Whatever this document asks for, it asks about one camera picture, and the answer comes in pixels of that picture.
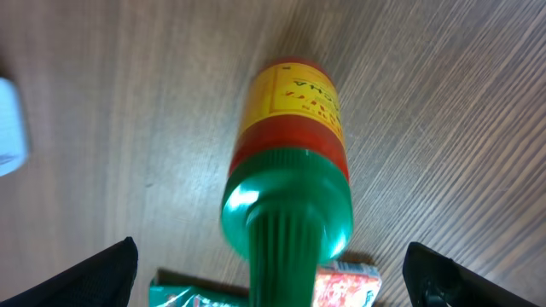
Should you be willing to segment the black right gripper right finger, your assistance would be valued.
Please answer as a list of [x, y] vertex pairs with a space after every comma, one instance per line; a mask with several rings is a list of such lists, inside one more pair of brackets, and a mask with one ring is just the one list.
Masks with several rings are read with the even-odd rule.
[[413, 307], [537, 307], [419, 242], [411, 242], [403, 264]]

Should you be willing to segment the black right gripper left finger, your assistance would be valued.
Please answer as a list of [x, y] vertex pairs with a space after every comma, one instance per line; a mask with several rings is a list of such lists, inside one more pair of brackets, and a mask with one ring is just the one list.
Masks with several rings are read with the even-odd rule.
[[126, 307], [137, 264], [137, 246], [128, 236], [47, 281], [4, 300], [1, 307]]

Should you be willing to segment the green 3M gloves packet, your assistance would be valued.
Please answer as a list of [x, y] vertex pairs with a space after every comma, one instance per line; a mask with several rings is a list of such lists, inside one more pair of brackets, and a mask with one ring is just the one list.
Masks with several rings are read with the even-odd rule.
[[148, 305], [248, 307], [248, 289], [160, 268], [149, 284]]

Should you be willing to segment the small red tissue box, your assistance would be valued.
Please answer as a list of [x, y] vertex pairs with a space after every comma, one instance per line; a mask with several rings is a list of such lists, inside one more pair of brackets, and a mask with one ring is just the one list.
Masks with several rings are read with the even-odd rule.
[[375, 266], [333, 261], [317, 269], [313, 307], [371, 307], [382, 279]]

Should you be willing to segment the yellow red sauce bottle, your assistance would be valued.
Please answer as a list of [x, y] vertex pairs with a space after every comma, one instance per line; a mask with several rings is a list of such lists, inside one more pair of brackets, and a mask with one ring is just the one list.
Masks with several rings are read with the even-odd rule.
[[250, 305], [311, 305], [318, 267], [353, 230], [339, 98], [316, 63], [282, 57], [253, 78], [220, 212], [249, 264]]

